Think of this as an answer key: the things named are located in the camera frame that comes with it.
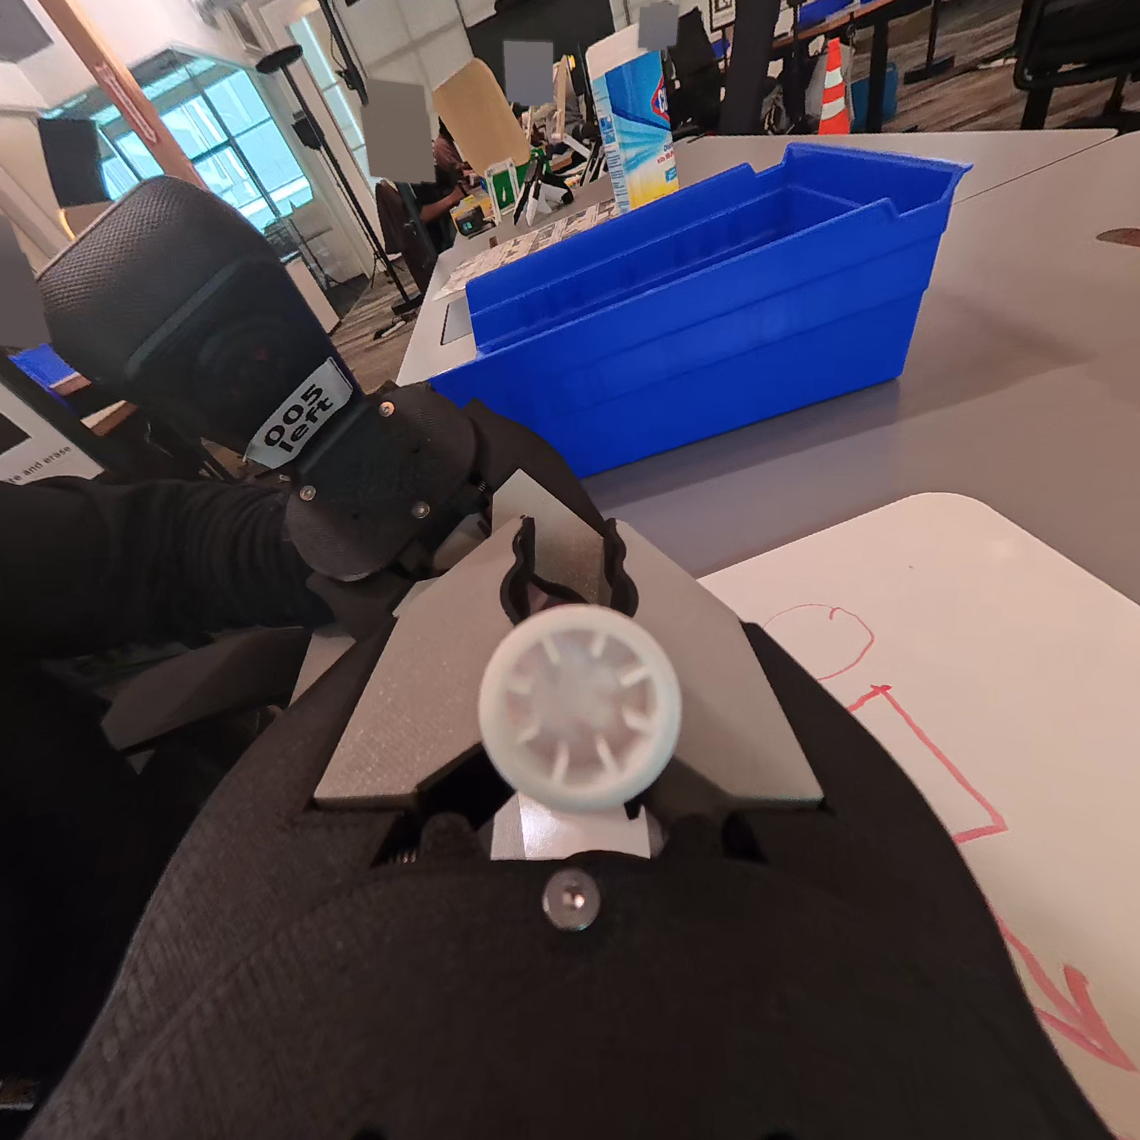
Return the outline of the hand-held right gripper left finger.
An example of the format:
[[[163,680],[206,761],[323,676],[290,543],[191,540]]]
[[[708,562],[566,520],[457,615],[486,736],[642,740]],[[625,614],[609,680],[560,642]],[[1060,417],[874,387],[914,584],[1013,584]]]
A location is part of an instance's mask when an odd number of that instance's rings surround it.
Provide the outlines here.
[[[533,552],[511,517],[401,605],[315,793],[329,810],[498,810],[511,797],[481,749],[480,680],[513,630],[503,581]]]

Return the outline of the large window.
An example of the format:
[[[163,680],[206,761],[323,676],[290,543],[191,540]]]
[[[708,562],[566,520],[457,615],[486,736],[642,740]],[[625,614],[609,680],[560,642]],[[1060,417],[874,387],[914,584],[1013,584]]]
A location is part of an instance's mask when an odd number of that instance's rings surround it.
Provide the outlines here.
[[[260,232],[313,200],[302,167],[244,68],[167,49],[137,64],[133,76],[206,187]],[[46,117],[93,124],[100,172],[114,201],[161,174],[99,88],[51,107]]]

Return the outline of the black softbox light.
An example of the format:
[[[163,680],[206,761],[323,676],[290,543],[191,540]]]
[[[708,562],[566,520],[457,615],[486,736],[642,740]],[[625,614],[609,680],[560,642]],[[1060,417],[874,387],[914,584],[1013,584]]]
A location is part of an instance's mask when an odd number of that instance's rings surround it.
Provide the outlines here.
[[[57,205],[74,209],[111,201],[93,122],[85,118],[39,118],[39,145]]]

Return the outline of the person's left forearm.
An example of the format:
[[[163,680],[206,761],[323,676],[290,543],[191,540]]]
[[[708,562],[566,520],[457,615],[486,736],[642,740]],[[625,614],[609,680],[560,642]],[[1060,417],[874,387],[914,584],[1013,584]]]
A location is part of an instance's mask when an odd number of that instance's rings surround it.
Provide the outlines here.
[[[331,623],[285,509],[278,491],[211,481],[4,483],[2,654],[62,660]]]

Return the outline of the black and white tag sign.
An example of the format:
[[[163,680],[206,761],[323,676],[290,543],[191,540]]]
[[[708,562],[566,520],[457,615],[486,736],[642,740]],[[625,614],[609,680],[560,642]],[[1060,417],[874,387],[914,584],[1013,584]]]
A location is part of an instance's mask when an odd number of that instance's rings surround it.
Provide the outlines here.
[[[1,482],[11,486],[57,476],[107,475],[95,436],[59,399],[15,362],[1,360]]]

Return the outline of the wipes canister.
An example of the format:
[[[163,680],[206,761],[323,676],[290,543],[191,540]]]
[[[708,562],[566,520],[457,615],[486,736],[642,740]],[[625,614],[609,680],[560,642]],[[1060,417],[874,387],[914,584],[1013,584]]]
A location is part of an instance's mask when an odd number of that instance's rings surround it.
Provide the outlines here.
[[[661,53],[587,68],[617,215],[627,216],[680,189]]]

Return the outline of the blue plastic bin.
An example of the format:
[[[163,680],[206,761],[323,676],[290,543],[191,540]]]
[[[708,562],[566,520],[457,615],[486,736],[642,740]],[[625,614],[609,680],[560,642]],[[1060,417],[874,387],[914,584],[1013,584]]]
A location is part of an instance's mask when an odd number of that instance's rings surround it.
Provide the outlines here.
[[[898,380],[969,170],[814,144],[734,166],[472,280],[476,354],[431,384],[585,478]]]

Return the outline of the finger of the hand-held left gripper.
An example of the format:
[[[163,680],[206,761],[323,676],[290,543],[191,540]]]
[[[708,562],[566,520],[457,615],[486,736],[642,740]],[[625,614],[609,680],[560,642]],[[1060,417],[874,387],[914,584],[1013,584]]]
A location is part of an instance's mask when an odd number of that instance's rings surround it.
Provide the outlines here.
[[[604,539],[538,482],[517,470],[494,493],[491,529],[513,519],[533,520],[533,571],[586,604],[605,604]]]
[[[393,607],[393,616],[403,615],[405,608],[424,590],[427,590],[435,578],[448,573],[452,567],[460,563],[473,548],[490,535],[490,525],[486,521],[462,521],[445,539],[445,542],[435,550],[431,559],[431,570],[426,580],[416,581],[401,601]]]

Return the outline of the white whiteboard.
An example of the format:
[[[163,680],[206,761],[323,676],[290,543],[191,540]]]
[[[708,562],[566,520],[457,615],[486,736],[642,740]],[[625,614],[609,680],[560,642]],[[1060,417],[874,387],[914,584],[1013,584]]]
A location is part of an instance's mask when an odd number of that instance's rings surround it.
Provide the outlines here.
[[[1024,992],[1138,1137],[1138,609],[982,502],[914,494],[701,580],[893,756]]]

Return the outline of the person's dark clothing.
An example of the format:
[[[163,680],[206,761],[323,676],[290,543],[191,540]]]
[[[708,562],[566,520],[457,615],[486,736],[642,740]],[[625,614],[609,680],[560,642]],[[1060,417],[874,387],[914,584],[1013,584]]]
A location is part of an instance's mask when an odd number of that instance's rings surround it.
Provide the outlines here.
[[[336,885],[325,843],[376,839],[310,806],[344,709],[190,728],[141,772],[107,711],[2,661],[2,1079],[51,1091],[27,1136],[300,1136],[317,1110],[253,961]]]

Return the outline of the orange traffic cone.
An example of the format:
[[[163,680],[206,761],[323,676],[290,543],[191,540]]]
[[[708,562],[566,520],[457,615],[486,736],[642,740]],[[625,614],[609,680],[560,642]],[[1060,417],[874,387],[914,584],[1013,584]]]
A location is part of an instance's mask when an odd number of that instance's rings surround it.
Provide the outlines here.
[[[819,114],[817,133],[819,136],[841,136],[851,133],[851,110],[845,80],[845,46],[840,38],[829,38],[817,67],[819,83]]]

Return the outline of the wooden post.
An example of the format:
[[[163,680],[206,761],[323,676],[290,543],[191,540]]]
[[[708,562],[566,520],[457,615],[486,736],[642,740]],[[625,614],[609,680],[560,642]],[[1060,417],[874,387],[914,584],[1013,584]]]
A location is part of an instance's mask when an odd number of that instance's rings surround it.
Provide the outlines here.
[[[205,190],[206,185],[192,162],[180,149],[127,65],[112,50],[84,8],[73,1],[40,1],[39,4],[96,86],[118,107],[161,171]]]

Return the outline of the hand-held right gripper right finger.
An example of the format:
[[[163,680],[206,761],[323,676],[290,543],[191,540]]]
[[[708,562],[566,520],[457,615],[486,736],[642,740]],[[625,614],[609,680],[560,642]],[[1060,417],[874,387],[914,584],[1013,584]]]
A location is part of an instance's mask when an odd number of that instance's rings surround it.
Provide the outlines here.
[[[819,782],[737,614],[627,523],[608,520],[605,554],[613,599],[636,599],[633,622],[678,679],[678,737],[646,809],[817,806]]]

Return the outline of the row of printed papers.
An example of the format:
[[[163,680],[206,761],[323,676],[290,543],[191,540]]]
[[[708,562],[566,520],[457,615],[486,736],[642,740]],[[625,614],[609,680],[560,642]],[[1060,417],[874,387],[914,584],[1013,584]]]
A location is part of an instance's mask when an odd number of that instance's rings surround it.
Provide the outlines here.
[[[488,274],[498,267],[519,262],[533,253],[553,247],[564,239],[586,234],[617,215],[617,202],[610,197],[604,202],[575,212],[572,216],[555,220],[528,234],[513,238],[505,244],[480,251],[457,265],[443,284],[431,295],[431,299],[442,300],[464,292],[469,281]]]

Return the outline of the red whiteboard marker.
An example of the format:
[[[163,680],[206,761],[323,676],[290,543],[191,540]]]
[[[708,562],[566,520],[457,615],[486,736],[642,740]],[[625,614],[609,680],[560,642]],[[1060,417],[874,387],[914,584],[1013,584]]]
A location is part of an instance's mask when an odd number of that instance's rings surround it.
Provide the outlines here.
[[[566,814],[638,799],[680,740],[681,687],[657,639],[631,618],[564,604],[524,619],[479,684],[480,742],[515,791]]]

